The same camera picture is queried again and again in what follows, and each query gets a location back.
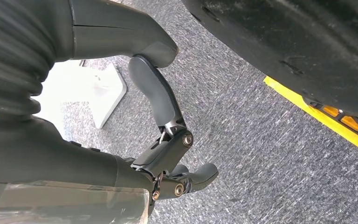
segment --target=robotic hand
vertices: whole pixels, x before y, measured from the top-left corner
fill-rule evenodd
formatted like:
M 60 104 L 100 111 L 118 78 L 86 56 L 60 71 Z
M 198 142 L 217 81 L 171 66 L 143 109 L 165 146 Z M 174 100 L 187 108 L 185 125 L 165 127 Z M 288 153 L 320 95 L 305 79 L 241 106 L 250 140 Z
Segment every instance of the robotic hand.
M 108 0 L 0 1 L 0 183 L 71 182 L 142 188 L 156 200 L 201 190 L 213 164 L 190 173 L 178 162 L 193 144 L 176 98 L 157 68 L 178 53 L 147 14 Z M 64 141 L 30 96 L 41 93 L 54 62 L 125 55 L 130 77 L 147 96 L 161 132 L 137 159 Z

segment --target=yellow stripe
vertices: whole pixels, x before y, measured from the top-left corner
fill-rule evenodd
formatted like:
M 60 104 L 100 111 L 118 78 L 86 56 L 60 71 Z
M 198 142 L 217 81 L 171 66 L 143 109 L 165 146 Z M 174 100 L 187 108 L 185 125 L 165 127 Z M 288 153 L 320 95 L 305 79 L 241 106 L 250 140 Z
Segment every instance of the yellow stripe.
M 337 121 L 333 120 L 332 118 L 330 118 L 326 114 L 322 113 L 321 111 L 314 109 L 311 106 L 308 106 L 303 101 L 303 98 L 299 94 L 284 87 L 283 85 L 281 85 L 279 82 L 273 80 L 272 78 L 267 76 L 264 79 L 264 82 L 268 86 L 273 88 L 275 91 L 277 91 L 279 94 L 281 94 L 283 97 L 288 99 L 290 102 L 292 102 L 296 106 L 300 107 L 305 112 L 310 114 L 312 117 L 314 117 L 318 121 L 320 121 L 322 124 L 328 126 L 331 130 L 335 131 L 336 133 L 338 133 L 339 135 L 341 135 L 342 137 L 347 139 L 349 142 L 351 142 L 352 144 L 354 144 L 355 146 L 358 147 L 358 135 L 356 133 L 354 133 L 353 131 L 351 131 L 350 129 L 345 127 L 344 125 L 338 123 Z

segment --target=white base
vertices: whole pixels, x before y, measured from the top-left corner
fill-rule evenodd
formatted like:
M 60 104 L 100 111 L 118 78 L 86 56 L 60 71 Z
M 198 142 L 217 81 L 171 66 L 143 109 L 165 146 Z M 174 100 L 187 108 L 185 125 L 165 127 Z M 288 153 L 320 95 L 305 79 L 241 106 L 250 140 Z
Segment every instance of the white base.
M 36 116 L 54 123 L 63 134 L 63 102 L 88 102 L 96 128 L 106 120 L 127 92 L 123 78 L 112 65 L 107 70 L 80 66 L 80 60 L 56 63 L 43 83 L 43 93 L 33 97 L 41 103 Z

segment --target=metal screw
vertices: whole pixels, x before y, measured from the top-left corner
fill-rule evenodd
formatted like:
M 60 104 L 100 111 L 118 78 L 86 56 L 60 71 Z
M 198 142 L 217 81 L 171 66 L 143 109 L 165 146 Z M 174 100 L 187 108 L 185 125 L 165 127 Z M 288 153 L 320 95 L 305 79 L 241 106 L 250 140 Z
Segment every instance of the metal screw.
M 154 191 L 152 196 L 153 201 L 156 201 L 159 196 L 160 196 L 160 191 L 158 190 Z
M 186 134 L 185 136 L 183 136 L 183 144 L 186 147 L 191 146 L 192 143 L 193 143 L 193 136 L 191 134 Z
M 176 187 L 175 187 L 175 196 L 176 197 L 179 197 L 179 196 L 181 196 L 182 194 L 183 194 L 183 184 L 178 184 L 178 185 L 176 185 Z

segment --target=transparent plastic cover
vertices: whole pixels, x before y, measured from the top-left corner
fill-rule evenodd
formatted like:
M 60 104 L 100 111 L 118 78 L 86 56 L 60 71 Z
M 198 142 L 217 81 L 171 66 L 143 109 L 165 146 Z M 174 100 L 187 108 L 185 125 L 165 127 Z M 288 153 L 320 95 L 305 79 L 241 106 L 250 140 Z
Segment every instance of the transparent plastic cover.
M 145 189 L 0 183 L 0 224 L 145 224 L 148 204 Z

